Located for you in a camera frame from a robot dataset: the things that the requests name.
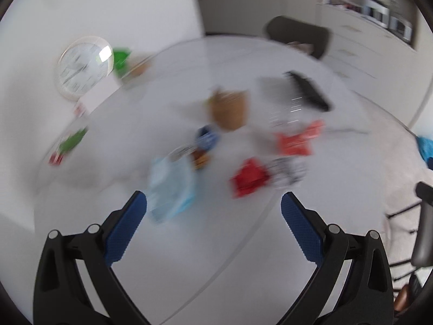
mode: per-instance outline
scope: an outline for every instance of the clock hand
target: clock hand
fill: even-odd
[[[63,84],[65,84],[66,82],[68,82],[69,80],[71,80],[72,77],[75,77],[77,74],[79,74],[84,68],[86,68],[86,66],[81,67],[79,70],[77,70],[76,72],[74,72],[71,76],[69,76],[68,78],[66,78],[66,80],[63,82]]]

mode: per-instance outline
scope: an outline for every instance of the red crumpled wrapper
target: red crumpled wrapper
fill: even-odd
[[[254,193],[270,179],[268,171],[256,158],[245,160],[241,169],[230,181],[235,189],[235,198]]]
[[[317,120],[312,122],[306,130],[297,135],[288,136],[284,133],[275,133],[278,142],[278,150],[282,155],[312,155],[309,140],[316,138],[322,132],[324,122]]]

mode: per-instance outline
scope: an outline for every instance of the light blue plastic wrapper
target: light blue plastic wrapper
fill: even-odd
[[[151,218],[162,223],[187,209],[195,198],[196,173],[190,155],[173,155],[152,163],[146,192]]]

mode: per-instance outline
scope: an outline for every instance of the chair leg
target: chair leg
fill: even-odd
[[[399,276],[399,277],[395,277],[395,278],[393,278],[392,280],[393,280],[393,281],[401,280],[401,279],[405,278],[406,276],[412,275],[415,271],[417,271],[417,270],[419,270],[419,269],[420,269],[420,268],[417,267],[417,268],[415,268],[414,270],[405,273],[404,275],[401,275],[401,276]]]
[[[403,210],[400,210],[399,212],[396,212],[396,213],[393,213],[393,214],[385,214],[385,216],[386,216],[386,218],[388,219],[388,220],[390,220],[390,219],[392,219],[393,217],[396,217],[396,216],[398,216],[398,215],[401,215],[401,214],[404,214],[405,212],[408,212],[409,210],[412,210],[412,209],[414,209],[414,208],[416,208],[418,205],[420,205],[421,204],[421,201],[419,201],[419,202],[417,202],[417,203],[415,203],[415,204],[412,204],[411,206],[408,206],[407,208],[405,208],[405,209],[403,209]]]
[[[399,262],[394,262],[392,264],[389,264],[389,267],[399,267],[400,265],[405,265],[411,262],[412,259],[406,259]]]

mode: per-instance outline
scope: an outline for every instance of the brown paper bag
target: brown paper bag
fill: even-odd
[[[223,92],[215,90],[210,99],[212,120],[227,131],[234,131],[246,124],[248,117],[247,92]]]

